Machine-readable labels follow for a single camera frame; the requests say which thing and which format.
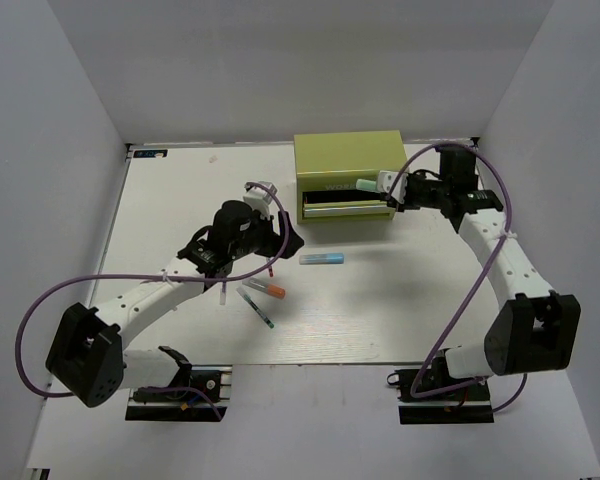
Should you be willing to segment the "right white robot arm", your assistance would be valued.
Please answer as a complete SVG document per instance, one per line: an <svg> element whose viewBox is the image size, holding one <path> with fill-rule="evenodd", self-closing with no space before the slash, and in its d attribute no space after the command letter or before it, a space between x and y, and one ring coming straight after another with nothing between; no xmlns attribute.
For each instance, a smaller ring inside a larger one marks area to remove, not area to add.
<svg viewBox="0 0 600 480"><path fill-rule="evenodd" d="M581 306L571 294L560 294L531 263L512 232L512 204L504 185L479 186L476 165L485 157L457 142L432 145L439 155L433 175L382 171L376 187L389 207L439 211L469 246L488 282L499 312L483 339L447 350L436 342L445 365L431 374L433 390L452 399L468 379L564 370L570 363Z"/></svg>

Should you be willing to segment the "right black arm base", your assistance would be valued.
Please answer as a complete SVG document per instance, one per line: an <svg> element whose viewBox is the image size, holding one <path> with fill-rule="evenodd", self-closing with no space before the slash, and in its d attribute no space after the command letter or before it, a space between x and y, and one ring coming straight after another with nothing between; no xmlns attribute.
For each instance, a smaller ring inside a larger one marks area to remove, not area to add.
<svg viewBox="0 0 600 480"><path fill-rule="evenodd" d="M494 422L490 391L485 383L417 399L410 393L417 372L417 368L399 369L386 378L387 385L397 390L401 425L462 425Z"/></svg>

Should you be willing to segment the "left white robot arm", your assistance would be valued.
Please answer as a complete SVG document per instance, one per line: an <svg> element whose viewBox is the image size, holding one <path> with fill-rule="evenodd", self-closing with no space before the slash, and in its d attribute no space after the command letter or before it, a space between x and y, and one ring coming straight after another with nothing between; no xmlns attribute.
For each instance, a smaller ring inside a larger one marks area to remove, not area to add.
<svg viewBox="0 0 600 480"><path fill-rule="evenodd" d="M69 307L46 367L89 408L120 389L182 398L192 391L188 359L167 346L133 350L132 341L180 304L222 283L236 261L251 254L289 259L303 244L287 211L265 216L243 201L226 201L156 279L94 307Z"/></svg>

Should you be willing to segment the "green capped highlighter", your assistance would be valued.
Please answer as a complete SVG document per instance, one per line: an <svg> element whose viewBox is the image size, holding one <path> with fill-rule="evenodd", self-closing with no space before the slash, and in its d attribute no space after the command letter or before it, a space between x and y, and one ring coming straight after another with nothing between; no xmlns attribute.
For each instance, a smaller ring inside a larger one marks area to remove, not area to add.
<svg viewBox="0 0 600 480"><path fill-rule="evenodd" d="M367 179L358 179L356 181L356 189L364 192L370 193L379 193L380 190L377 187L377 184L373 180Z"/></svg>

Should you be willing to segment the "blue capped highlighter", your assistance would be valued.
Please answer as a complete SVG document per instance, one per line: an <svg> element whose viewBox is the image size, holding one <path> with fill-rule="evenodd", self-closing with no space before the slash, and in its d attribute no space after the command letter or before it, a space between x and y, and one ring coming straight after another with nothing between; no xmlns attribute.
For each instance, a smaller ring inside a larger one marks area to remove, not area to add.
<svg viewBox="0 0 600 480"><path fill-rule="evenodd" d="M299 258L300 265L338 265L344 263L342 253L306 254Z"/></svg>

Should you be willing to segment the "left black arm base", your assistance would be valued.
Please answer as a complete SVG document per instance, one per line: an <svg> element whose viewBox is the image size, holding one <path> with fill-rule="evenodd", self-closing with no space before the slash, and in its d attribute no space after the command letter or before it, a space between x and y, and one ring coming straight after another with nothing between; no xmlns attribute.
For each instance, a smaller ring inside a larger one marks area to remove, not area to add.
<svg viewBox="0 0 600 480"><path fill-rule="evenodd" d="M233 370L194 366L167 387L132 389L126 421L216 423L228 409Z"/></svg>

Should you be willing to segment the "green metal drawer toolbox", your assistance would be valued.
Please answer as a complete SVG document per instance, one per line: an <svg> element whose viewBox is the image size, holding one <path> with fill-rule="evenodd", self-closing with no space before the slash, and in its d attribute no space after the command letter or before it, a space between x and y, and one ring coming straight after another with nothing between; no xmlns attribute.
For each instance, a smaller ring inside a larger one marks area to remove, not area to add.
<svg viewBox="0 0 600 480"><path fill-rule="evenodd" d="M382 171L407 161L398 131L297 134L294 136L297 221L390 220L394 211L380 194L359 190Z"/></svg>

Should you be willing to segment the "orange capped highlighter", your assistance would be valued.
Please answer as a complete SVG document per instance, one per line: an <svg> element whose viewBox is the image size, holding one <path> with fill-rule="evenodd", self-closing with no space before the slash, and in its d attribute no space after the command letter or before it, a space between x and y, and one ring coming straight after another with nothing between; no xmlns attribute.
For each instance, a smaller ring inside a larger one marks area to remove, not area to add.
<svg viewBox="0 0 600 480"><path fill-rule="evenodd" d="M243 279L242 284L273 298L284 299L286 296L286 290L284 288L259 278L250 277Z"/></svg>

